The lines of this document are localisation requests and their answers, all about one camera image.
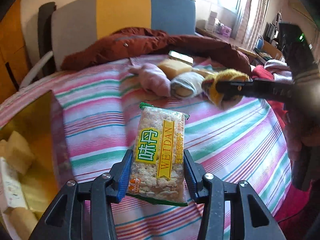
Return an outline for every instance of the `wooden cabinet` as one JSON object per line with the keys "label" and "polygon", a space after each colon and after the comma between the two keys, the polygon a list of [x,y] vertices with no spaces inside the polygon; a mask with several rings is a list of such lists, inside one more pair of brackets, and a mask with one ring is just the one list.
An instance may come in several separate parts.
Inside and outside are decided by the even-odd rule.
{"label": "wooden cabinet", "polygon": [[10,79],[8,71],[5,67],[4,60],[0,53],[0,103],[5,101],[9,96],[13,95],[16,89]]}
{"label": "wooden cabinet", "polygon": [[0,103],[17,91],[30,68],[21,28],[20,1],[14,2],[0,22]]}

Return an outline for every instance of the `bed headboard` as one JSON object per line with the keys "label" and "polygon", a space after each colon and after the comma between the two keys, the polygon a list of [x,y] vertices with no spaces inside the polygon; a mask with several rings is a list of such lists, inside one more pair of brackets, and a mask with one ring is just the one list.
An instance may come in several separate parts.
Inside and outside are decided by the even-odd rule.
{"label": "bed headboard", "polygon": [[52,14],[56,68],[60,70],[65,56],[119,29],[145,27],[171,35],[195,34],[195,18],[193,0],[76,0]]}

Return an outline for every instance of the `pink striped blanket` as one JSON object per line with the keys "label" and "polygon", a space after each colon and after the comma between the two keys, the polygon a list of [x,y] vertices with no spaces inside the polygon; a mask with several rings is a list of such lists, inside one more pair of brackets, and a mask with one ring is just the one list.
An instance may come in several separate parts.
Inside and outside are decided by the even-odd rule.
{"label": "pink striped blanket", "polygon": [[[132,60],[157,64],[165,57]],[[291,168],[284,136],[268,103],[243,98],[222,112],[204,95],[186,100],[159,98],[142,90],[137,77],[127,71],[130,64],[124,59],[45,77],[0,106],[0,127],[32,100],[53,90],[64,111],[69,158],[80,183],[108,171],[133,147],[140,102],[184,112],[190,114],[185,149],[193,159],[225,181],[249,181],[275,214],[289,189]],[[203,211],[203,205],[190,198],[187,207],[173,207],[127,196],[112,208],[119,239],[196,239]],[[229,232],[230,206],[226,203],[225,239]]]}

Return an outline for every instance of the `yellow label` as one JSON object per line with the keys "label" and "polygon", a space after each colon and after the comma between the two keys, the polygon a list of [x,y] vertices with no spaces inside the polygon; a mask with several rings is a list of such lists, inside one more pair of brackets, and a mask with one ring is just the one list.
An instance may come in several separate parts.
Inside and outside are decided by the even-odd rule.
{"label": "yellow label", "polygon": [[159,130],[152,127],[141,130],[136,148],[136,162],[156,164],[159,142]]}
{"label": "yellow label", "polygon": [[177,133],[176,160],[175,163],[183,164],[183,134]]}
{"label": "yellow label", "polygon": [[157,178],[171,177],[172,151],[173,151],[174,121],[163,120],[162,142]]}

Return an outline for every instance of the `snack wrapper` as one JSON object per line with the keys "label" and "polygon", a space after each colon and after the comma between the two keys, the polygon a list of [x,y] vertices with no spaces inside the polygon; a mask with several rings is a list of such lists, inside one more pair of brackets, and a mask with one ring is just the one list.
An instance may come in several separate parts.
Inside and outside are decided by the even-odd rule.
{"label": "snack wrapper", "polygon": [[188,115],[141,103],[127,195],[152,204],[187,206],[184,124]]}

